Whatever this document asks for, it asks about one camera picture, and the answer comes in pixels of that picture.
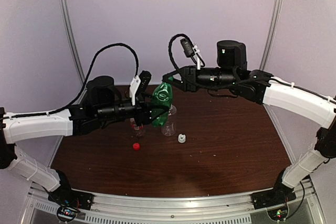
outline white wall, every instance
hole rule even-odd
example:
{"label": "white wall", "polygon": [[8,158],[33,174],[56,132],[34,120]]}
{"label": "white wall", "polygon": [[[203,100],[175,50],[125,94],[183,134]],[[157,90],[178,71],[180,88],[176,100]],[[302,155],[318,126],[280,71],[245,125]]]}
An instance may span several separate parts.
{"label": "white wall", "polygon": [[[0,0],[0,106],[11,112],[56,109],[79,91],[59,0]],[[18,143],[48,164],[57,137]],[[17,223],[30,183],[0,170],[1,223]]]}
{"label": "white wall", "polygon": [[[336,94],[336,0],[283,0],[269,71],[310,90]],[[316,142],[316,124],[275,108],[296,158]],[[322,165],[313,175],[327,223],[335,223],[336,161]]]}
{"label": "white wall", "polygon": [[[249,68],[258,68],[263,55],[274,0],[68,0],[79,56],[87,71],[101,47],[124,42],[139,55],[140,69],[149,70],[152,83],[173,71],[167,47],[170,38],[186,33],[198,44],[208,66],[216,65],[216,43],[223,39],[247,46]],[[179,41],[175,58],[191,65]],[[92,76],[109,74],[128,84],[134,60],[126,49],[101,54]]]}

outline white bracket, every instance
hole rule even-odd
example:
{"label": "white bracket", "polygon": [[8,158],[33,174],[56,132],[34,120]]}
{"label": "white bracket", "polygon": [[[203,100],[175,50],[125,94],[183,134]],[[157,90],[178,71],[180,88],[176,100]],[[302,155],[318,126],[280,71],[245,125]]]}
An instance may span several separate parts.
{"label": "white bracket", "polygon": [[139,76],[135,76],[130,84],[130,98],[132,99],[132,105],[135,105],[135,94],[140,86],[141,79]]}
{"label": "white bracket", "polygon": [[193,43],[193,50],[194,50],[194,53],[197,57],[197,70],[200,70],[201,67],[202,67],[200,58],[201,59],[203,59],[203,58],[201,56],[201,51],[198,49],[198,46],[195,43]]}

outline wooden table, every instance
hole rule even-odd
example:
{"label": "wooden table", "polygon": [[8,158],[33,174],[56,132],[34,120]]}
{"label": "wooden table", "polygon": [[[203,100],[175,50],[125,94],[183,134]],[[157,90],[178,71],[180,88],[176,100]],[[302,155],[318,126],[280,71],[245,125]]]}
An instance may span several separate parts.
{"label": "wooden table", "polygon": [[[290,162],[264,107],[205,90],[174,89],[177,133],[146,127],[137,139],[129,121],[65,137],[52,167],[73,188],[139,197],[224,195],[272,187]],[[177,141],[186,134],[186,142]],[[133,143],[141,149],[134,151]]]}

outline small red object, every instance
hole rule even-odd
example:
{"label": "small red object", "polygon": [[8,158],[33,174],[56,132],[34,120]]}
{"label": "small red object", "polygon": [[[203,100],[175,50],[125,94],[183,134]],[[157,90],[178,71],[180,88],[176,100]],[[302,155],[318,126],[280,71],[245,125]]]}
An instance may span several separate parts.
{"label": "small red object", "polygon": [[139,144],[139,143],[134,143],[134,144],[133,144],[133,149],[134,149],[135,151],[140,150],[140,144]]}

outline white bottle cap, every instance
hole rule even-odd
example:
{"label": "white bottle cap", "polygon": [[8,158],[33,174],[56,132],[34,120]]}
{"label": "white bottle cap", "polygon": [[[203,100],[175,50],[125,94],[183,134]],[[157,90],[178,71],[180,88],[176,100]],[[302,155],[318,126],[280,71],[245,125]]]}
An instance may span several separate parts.
{"label": "white bottle cap", "polygon": [[179,143],[183,144],[185,142],[185,135],[184,134],[178,135],[178,139],[179,139]]}

